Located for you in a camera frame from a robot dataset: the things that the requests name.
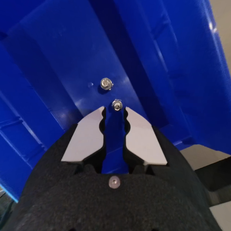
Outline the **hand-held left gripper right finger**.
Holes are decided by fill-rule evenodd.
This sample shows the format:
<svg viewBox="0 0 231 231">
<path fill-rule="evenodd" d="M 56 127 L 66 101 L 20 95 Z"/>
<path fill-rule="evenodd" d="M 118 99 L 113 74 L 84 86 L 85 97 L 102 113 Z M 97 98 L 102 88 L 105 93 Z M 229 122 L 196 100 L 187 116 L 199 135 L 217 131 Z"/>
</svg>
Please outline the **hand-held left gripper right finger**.
<svg viewBox="0 0 231 231">
<path fill-rule="evenodd" d="M 141 167 L 146 172 L 150 166 L 167 166 L 168 162 L 151 123 L 129 107 L 124 109 L 125 136 L 123 159 L 129 174 Z"/>
</svg>

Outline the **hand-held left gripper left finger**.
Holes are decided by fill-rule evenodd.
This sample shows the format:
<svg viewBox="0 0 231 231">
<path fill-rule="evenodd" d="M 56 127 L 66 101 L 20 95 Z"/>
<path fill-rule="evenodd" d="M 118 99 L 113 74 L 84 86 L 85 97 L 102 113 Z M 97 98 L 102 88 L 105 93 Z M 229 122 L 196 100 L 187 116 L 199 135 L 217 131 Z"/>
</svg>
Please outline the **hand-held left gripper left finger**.
<svg viewBox="0 0 231 231">
<path fill-rule="evenodd" d="M 101 174 L 106 157 L 105 120 L 104 106 L 85 116 L 77 124 L 61 161 L 78 164 L 79 169 L 89 164 Z"/>
</svg>

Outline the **blue plastic bin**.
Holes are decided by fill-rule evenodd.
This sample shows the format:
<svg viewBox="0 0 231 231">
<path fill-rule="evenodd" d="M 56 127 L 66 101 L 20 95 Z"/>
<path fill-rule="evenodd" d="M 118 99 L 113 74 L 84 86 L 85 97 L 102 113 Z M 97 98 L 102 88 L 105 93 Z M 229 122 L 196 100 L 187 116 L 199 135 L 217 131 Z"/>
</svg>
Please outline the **blue plastic bin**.
<svg viewBox="0 0 231 231">
<path fill-rule="evenodd" d="M 0 185 L 15 202 L 45 151 L 101 106 L 102 172 L 128 171 L 115 99 L 179 150 L 231 154 L 231 78 L 208 0 L 0 1 Z"/>
</svg>

